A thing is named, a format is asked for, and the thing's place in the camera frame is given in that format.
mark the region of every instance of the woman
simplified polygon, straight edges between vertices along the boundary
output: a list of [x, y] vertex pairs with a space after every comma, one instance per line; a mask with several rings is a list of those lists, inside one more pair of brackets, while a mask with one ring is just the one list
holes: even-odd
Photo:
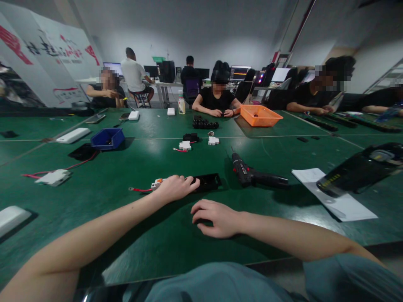
[[[0, 301], [72, 301], [84, 266], [135, 225], [199, 187], [199, 179], [192, 182], [191, 176], [171, 176], [147, 196], [59, 237], [28, 260], [0, 293]], [[403, 284], [397, 276], [358, 243], [328, 229], [237, 212], [205, 199], [193, 205], [190, 215], [188, 223], [192, 219], [206, 236], [243, 234], [304, 261], [311, 301], [403, 301]], [[199, 223], [203, 219], [213, 226]], [[307, 301], [258, 272], [229, 262], [205, 264], [159, 281], [146, 294], [146, 301]]]
[[119, 85], [119, 77], [104, 68], [101, 71], [101, 85], [89, 84], [87, 95], [92, 97], [91, 105], [94, 108], [125, 108], [125, 92]]
[[228, 63], [217, 61], [212, 74], [211, 87], [205, 87], [200, 91], [192, 105], [192, 109], [207, 113], [214, 117], [231, 117], [241, 112], [241, 103], [227, 90], [230, 73]]

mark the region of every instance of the human hand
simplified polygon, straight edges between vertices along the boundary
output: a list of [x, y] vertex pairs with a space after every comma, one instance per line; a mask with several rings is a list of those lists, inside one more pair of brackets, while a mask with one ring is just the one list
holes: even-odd
[[212, 116], [215, 116], [215, 117], [221, 117], [222, 112], [221, 112], [221, 110], [218, 110], [218, 109], [210, 110], [209, 115], [212, 115]]
[[314, 108], [311, 110], [311, 112], [316, 115], [324, 115], [327, 113], [327, 111], [323, 108]]
[[179, 200], [196, 190], [200, 185], [200, 179], [196, 178], [192, 184], [193, 177], [189, 176], [185, 179], [183, 176], [173, 175], [162, 182], [152, 194], [161, 200], [164, 204], [174, 200]]
[[330, 106], [330, 105], [325, 105], [322, 108], [325, 109], [328, 113], [336, 112], [336, 110], [333, 108], [333, 106]]
[[224, 117], [231, 117], [234, 115], [234, 111], [231, 109], [227, 109], [224, 111]]
[[119, 94], [114, 90], [104, 90], [104, 97], [109, 97], [111, 99], [116, 99], [119, 97]]
[[198, 219], [211, 220], [213, 223], [212, 227], [202, 223], [197, 224], [204, 235], [214, 238], [229, 238], [240, 232], [241, 213], [222, 203], [202, 199], [192, 207], [190, 213], [193, 214], [193, 224]]

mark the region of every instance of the blue plastic bin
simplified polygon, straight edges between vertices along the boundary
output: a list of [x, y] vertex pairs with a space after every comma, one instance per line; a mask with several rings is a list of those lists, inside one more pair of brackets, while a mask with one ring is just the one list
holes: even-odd
[[91, 137], [91, 146], [97, 150], [113, 150], [124, 140], [122, 128], [106, 128]]

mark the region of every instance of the stool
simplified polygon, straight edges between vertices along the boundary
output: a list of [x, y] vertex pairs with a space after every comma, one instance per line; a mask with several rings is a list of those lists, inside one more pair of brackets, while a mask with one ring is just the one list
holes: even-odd
[[134, 96], [133, 96], [133, 93], [130, 93], [130, 94], [132, 95], [134, 100], [136, 100], [136, 98], [137, 98], [137, 100], [143, 104], [143, 107], [147, 108], [145, 102], [148, 100], [148, 93], [139, 91], [139, 92], [134, 92]]

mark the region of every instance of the black t-shirt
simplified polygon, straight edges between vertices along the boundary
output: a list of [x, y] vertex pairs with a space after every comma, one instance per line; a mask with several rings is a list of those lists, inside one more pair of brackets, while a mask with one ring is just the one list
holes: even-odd
[[393, 88], [385, 88], [367, 94], [357, 102], [357, 110], [361, 111], [366, 106], [392, 107], [399, 102], [398, 94]]
[[203, 88], [200, 91], [200, 95], [203, 98], [201, 105], [211, 110], [227, 110], [230, 108], [232, 101], [235, 99], [234, 95], [229, 90], [224, 90], [220, 98], [216, 99], [213, 95], [211, 87]]
[[[101, 91], [102, 87], [99, 84], [90, 84], [94, 90]], [[125, 98], [125, 92], [123, 91], [123, 88], [118, 86], [117, 89], [119, 98], [124, 99]], [[102, 97], [102, 96], [97, 96], [92, 99], [91, 105], [94, 108], [116, 108], [116, 100], [112, 98], [107, 98], [107, 97]]]
[[313, 95], [309, 88], [309, 83], [305, 83], [294, 90], [289, 103], [296, 102], [307, 107], [322, 108], [328, 105], [338, 93], [339, 91], [318, 91]]

